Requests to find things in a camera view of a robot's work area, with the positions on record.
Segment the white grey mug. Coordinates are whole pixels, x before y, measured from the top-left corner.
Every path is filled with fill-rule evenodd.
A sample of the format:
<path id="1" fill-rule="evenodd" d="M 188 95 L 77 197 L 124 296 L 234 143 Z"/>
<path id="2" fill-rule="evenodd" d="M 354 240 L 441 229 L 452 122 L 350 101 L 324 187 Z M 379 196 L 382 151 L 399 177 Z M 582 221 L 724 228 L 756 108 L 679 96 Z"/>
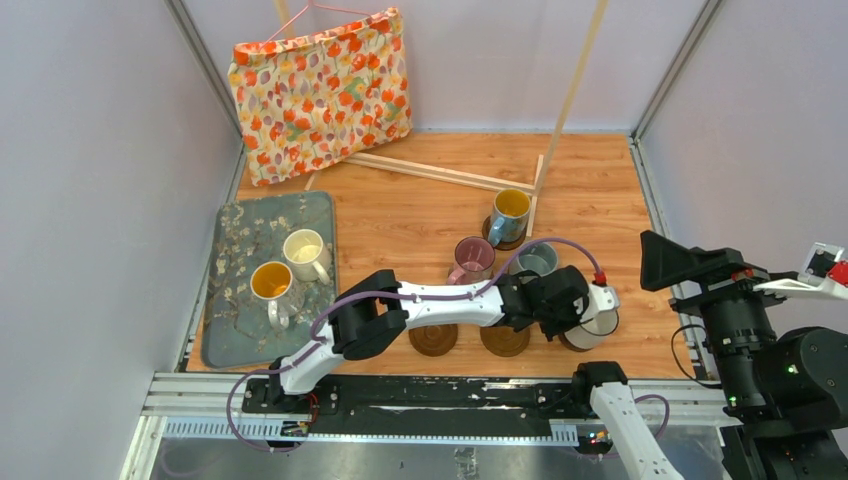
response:
<path id="1" fill-rule="evenodd" d="M 620 325 L 617 310 L 599 313 L 594 319 L 559 335 L 560 342 L 568 349 L 586 352 L 600 345 L 605 338 L 616 332 Z"/>

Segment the pink mug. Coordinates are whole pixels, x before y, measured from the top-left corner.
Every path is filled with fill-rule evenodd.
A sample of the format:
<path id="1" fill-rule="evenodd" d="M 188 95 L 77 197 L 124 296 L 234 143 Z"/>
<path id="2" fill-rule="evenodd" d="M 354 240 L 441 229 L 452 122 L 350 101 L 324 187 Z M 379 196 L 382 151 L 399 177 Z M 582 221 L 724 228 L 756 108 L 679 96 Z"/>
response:
<path id="1" fill-rule="evenodd" d="M 455 247 L 448 285 L 467 285 L 491 278 L 496 252 L 489 242 L 477 236 L 466 237 Z"/>

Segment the cream mug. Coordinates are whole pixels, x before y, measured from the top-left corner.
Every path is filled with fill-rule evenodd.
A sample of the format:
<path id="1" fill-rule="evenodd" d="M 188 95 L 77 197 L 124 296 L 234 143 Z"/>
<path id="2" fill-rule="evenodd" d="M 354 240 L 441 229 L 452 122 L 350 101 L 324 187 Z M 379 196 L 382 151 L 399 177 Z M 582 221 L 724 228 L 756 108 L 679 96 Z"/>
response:
<path id="1" fill-rule="evenodd" d="M 329 285 L 331 253 L 321 235 L 311 229 L 292 232 L 283 244 L 285 262 L 301 282 Z"/>

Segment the white mug orange inside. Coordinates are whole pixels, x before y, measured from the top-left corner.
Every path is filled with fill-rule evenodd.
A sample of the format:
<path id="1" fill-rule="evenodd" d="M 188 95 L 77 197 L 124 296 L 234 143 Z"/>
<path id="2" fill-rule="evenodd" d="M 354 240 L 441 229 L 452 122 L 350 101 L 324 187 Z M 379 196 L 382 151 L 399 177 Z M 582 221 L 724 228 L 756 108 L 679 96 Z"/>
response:
<path id="1" fill-rule="evenodd" d="M 274 328 L 288 329 L 295 307 L 291 301 L 293 275 L 280 261 L 260 265 L 252 274 L 250 287 L 253 295 L 266 304 L 269 323 Z"/>

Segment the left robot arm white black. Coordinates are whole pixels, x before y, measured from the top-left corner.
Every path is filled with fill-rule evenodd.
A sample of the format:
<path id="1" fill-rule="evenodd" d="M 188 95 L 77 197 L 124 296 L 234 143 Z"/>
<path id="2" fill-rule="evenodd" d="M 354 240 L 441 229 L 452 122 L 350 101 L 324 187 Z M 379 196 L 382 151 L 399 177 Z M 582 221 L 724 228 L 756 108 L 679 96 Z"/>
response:
<path id="1" fill-rule="evenodd" d="M 520 332 L 538 324 L 552 339 L 579 326 L 591 304 L 589 284 L 574 267 L 466 285 L 400 282 L 393 271 L 380 270 L 339 296 L 316 318 L 309 342 L 271 366 L 265 402 L 283 413 L 298 411 L 337 366 L 382 354 L 407 330 L 470 324 Z"/>

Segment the small dark brown coaster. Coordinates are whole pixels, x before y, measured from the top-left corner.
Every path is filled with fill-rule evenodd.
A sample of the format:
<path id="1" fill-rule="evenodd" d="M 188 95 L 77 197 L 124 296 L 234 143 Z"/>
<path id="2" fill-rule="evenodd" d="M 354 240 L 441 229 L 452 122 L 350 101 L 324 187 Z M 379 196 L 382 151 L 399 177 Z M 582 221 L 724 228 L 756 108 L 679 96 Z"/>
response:
<path id="1" fill-rule="evenodd" d="M 572 344 L 572 343 L 568 340 L 568 338 L 567 338 L 564 334 L 559 334 L 559 335 L 557 336 L 557 338 L 558 338 L 559 342 L 562 344 L 562 346 L 563 346 L 564 348 L 566 348 L 566 349 L 570 350 L 570 351 L 578 352 L 578 353 L 583 353 L 583 352 L 588 352 L 588 351 L 590 351 L 590 350 L 591 350 L 591 348 L 586 349 L 586 348 L 581 348 L 581 347 L 579 347 L 579 346 L 575 346 L 574 344 Z"/>

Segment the blue mug yellow inside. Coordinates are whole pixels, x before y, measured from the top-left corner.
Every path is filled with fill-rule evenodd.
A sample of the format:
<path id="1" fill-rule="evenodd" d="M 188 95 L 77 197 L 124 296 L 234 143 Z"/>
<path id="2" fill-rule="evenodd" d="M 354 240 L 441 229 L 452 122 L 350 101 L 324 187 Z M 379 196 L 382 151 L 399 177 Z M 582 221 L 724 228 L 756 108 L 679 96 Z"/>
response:
<path id="1" fill-rule="evenodd" d="M 491 227 L 487 240 L 494 247 L 501 241 L 516 240 L 526 228 L 531 207 L 530 197 L 518 189 L 504 189 L 493 201 Z"/>

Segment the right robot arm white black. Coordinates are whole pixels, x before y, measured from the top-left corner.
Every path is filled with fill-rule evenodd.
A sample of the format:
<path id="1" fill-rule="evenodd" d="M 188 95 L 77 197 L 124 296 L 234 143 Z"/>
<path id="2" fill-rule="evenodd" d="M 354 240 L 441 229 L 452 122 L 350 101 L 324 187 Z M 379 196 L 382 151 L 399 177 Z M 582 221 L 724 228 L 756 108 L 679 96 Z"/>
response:
<path id="1" fill-rule="evenodd" d="M 843 479 L 847 457 L 834 433 L 847 425 L 847 337 L 823 327 L 777 335 L 766 310 L 790 298 L 843 300 L 847 251 L 815 243 L 797 272 L 771 273 L 732 248 L 687 248 L 645 231 L 641 285 L 686 281 L 700 292 L 672 310 L 703 322 L 725 412 L 722 464 L 734 479 Z"/>

